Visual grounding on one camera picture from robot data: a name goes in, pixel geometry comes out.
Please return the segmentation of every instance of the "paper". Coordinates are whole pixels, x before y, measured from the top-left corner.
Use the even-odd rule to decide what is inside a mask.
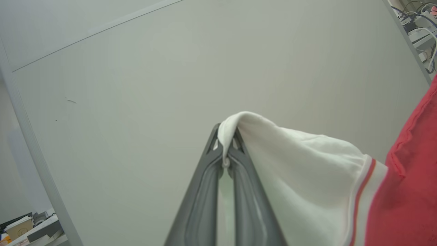
[[[55,223],[58,220],[59,220],[58,216],[53,215],[52,217],[43,221],[41,224],[35,226],[32,230],[26,232],[24,235],[20,236],[19,238],[15,239],[14,241],[10,242],[8,244],[8,246],[26,246],[26,245],[28,245],[29,244],[29,240],[27,239],[28,235],[30,235],[36,231],[39,231],[39,230],[43,229],[44,227]]]

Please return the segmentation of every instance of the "white t-shirt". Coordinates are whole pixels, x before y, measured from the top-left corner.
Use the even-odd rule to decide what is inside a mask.
[[[349,142],[281,128],[251,112],[220,124],[223,160],[237,127],[289,245],[364,245],[384,164]]]

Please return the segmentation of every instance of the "white wall panel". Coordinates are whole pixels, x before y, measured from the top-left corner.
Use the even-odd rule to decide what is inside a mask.
[[[180,0],[3,0],[0,35],[12,70]]]
[[[383,162],[428,89],[380,0],[184,0],[14,77],[86,246],[162,245],[212,126],[233,113]]]

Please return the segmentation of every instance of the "orange object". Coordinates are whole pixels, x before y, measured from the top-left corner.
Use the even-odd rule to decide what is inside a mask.
[[[10,239],[10,236],[8,235],[7,237],[5,237],[3,240],[0,241],[0,245],[7,245],[10,242],[12,242],[12,240]]]

